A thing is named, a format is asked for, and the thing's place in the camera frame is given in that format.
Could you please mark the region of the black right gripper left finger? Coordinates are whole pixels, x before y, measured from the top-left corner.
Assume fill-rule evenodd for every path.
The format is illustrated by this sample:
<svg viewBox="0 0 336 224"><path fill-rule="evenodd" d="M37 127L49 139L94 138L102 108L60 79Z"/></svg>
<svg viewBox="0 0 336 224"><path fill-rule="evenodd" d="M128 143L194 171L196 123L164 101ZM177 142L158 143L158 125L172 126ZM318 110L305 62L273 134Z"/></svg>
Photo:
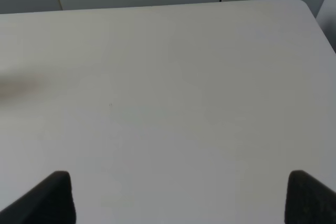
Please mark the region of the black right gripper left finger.
<svg viewBox="0 0 336 224"><path fill-rule="evenodd" d="M70 174L55 171L1 210L1 223L76 223Z"/></svg>

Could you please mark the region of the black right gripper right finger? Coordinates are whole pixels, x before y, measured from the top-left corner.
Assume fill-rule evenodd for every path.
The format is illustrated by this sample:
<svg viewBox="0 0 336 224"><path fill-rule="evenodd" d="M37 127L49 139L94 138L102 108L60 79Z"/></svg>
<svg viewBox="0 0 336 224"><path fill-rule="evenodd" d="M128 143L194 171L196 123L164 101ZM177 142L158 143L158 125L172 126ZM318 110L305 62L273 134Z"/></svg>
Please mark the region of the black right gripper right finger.
<svg viewBox="0 0 336 224"><path fill-rule="evenodd" d="M285 224L335 223L335 192L303 170L290 173Z"/></svg>

